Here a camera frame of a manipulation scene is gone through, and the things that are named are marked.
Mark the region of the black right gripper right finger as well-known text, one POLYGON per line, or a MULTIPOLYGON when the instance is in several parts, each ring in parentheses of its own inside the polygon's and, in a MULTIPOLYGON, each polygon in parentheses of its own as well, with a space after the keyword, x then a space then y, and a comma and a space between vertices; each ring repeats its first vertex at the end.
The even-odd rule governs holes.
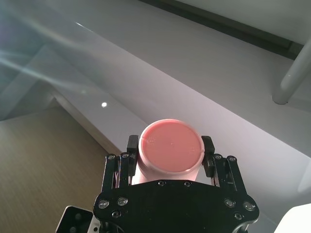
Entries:
POLYGON ((217 154, 209 136, 202 136, 202 141, 204 143, 202 165, 206 176, 211 178, 212 185, 227 190, 245 192, 237 158, 234 156, 223 157, 217 154))

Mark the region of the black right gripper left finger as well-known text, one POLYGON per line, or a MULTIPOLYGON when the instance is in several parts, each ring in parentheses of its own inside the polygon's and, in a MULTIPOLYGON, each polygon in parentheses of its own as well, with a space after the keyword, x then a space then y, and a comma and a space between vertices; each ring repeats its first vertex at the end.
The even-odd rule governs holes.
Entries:
POLYGON ((130 135, 126 152, 106 156, 102 192, 131 185, 139 158, 138 143, 138 135, 130 135))

